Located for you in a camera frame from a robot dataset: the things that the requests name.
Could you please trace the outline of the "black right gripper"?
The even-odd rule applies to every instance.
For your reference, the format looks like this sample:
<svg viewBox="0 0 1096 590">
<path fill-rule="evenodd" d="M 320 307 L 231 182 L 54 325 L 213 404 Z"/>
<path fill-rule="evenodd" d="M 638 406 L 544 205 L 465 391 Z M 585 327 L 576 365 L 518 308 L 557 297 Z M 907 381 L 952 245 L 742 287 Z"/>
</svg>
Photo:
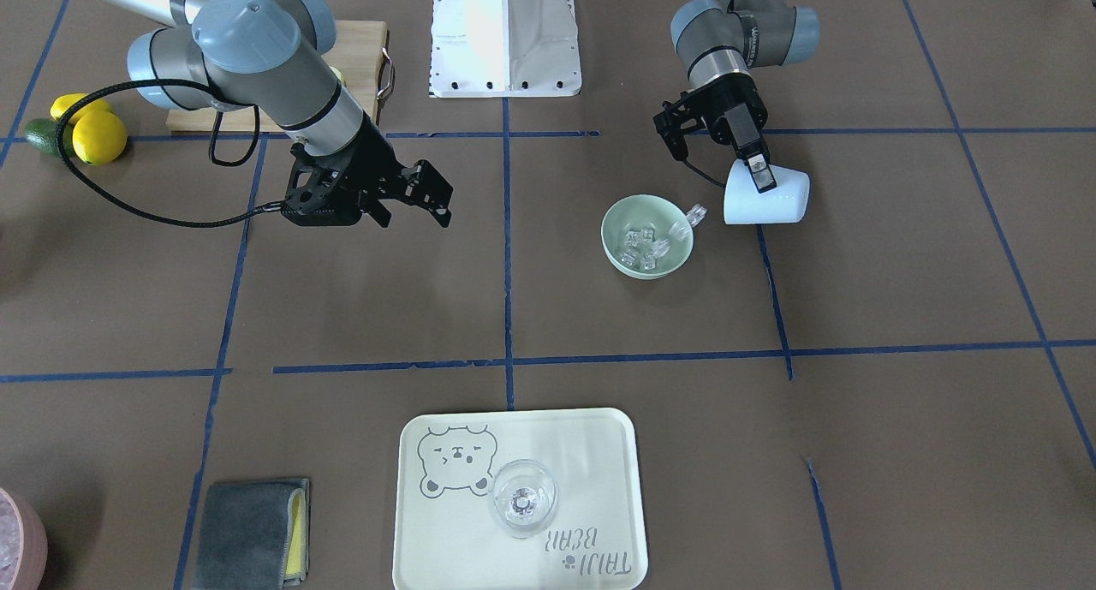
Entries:
<svg viewBox="0 0 1096 590">
<path fill-rule="evenodd" d="M 429 212 L 441 228 L 450 226 L 450 182 L 424 159 L 403 168 L 368 115 L 340 152 L 313 156 L 302 144 L 293 144 L 290 152 L 294 163 L 279 214 L 298 226 L 349 226 L 369 215 L 386 227 L 391 219 L 380 204 L 386 198 Z"/>
</svg>

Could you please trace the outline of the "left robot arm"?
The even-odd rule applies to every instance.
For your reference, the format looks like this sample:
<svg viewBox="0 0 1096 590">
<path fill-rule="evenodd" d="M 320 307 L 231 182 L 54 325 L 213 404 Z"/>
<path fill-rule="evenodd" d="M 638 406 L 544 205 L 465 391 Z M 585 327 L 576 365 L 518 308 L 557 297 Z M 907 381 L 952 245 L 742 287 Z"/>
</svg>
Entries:
<svg viewBox="0 0 1096 590">
<path fill-rule="evenodd" d="M 757 193 L 776 188 L 762 134 L 768 111 L 751 71 L 811 58 L 819 46 L 817 11 L 784 0 L 693 0 L 670 21 L 670 41 L 690 86 L 653 118 L 670 155 L 685 164 L 685 137 L 707 131 L 735 149 Z"/>
</svg>

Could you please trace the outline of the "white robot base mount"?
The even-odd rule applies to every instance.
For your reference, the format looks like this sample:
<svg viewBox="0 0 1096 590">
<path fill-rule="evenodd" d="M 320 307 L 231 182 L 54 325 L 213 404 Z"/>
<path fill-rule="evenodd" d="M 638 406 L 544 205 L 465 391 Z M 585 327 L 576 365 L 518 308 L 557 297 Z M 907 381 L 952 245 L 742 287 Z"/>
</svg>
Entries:
<svg viewBox="0 0 1096 590">
<path fill-rule="evenodd" d="M 562 98 L 582 91 L 575 0 L 433 0 L 434 98 Z"/>
</svg>

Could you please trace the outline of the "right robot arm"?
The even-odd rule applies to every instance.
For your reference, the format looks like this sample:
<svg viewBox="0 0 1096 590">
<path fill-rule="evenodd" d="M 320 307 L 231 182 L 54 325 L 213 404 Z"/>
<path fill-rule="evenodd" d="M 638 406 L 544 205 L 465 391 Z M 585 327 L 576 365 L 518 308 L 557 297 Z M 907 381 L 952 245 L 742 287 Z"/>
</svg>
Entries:
<svg viewBox="0 0 1096 590">
<path fill-rule="evenodd" d="M 425 160 L 400 164 L 372 115 L 326 63 L 336 22 L 324 0 L 98 0 L 157 21 L 127 54 L 129 81 L 65 110 L 67 124 L 101 98 L 138 90 L 167 110 L 251 109 L 292 140 L 285 197 L 249 212 L 278 212 L 299 226 L 349 226 L 368 216 L 388 226 L 385 200 L 450 224 L 453 188 Z"/>
</svg>

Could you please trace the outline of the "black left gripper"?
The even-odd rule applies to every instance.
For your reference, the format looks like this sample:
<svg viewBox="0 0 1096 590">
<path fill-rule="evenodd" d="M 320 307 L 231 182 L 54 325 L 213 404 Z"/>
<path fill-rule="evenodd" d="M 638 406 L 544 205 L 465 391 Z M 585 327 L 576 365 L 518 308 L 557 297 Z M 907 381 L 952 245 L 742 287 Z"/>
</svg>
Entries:
<svg viewBox="0 0 1096 590">
<path fill-rule="evenodd" d="M 658 136 L 676 161 L 688 160 L 686 134 L 707 131 L 719 145 L 732 146 L 745 161 L 756 192 L 777 188 L 770 171 L 770 149 L 762 131 L 768 111 L 751 75 L 724 73 L 713 82 L 685 92 L 673 103 L 662 103 L 653 118 Z"/>
</svg>

